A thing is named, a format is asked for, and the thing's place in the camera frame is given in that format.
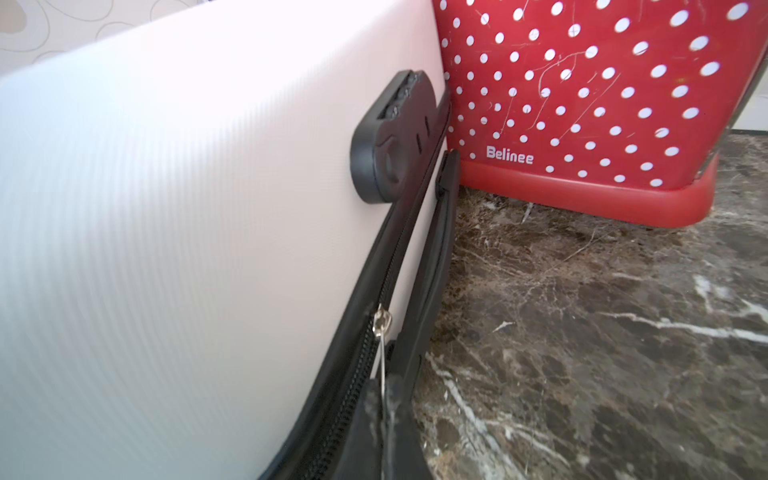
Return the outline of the white hard-shell suitcase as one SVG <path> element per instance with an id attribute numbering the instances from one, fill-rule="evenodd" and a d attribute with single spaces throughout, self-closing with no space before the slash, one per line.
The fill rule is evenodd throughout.
<path id="1" fill-rule="evenodd" d="M 1 5 L 1 475 L 333 479 L 412 402 L 459 155 L 429 1 Z"/>

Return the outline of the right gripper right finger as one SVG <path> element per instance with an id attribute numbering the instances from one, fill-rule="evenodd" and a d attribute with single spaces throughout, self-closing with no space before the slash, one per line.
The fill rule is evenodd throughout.
<path id="1" fill-rule="evenodd" d="M 403 379 L 390 375 L 383 399 L 383 478 L 429 480 L 431 471 L 424 457 L 411 397 Z"/>

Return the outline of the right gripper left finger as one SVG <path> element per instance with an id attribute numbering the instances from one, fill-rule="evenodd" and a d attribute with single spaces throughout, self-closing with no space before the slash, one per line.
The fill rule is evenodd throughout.
<path id="1" fill-rule="evenodd" d="M 363 385 L 333 479 L 384 479 L 385 403 L 380 382 L 369 379 Z"/>

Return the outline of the silver zipper pull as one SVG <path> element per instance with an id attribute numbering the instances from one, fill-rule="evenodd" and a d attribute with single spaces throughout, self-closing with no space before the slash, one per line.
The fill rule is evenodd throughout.
<path id="1" fill-rule="evenodd" d="M 392 314 L 380 304 L 373 315 L 372 332 L 379 344 L 379 386 L 381 400 L 386 397 L 386 340 L 393 321 Z"/>

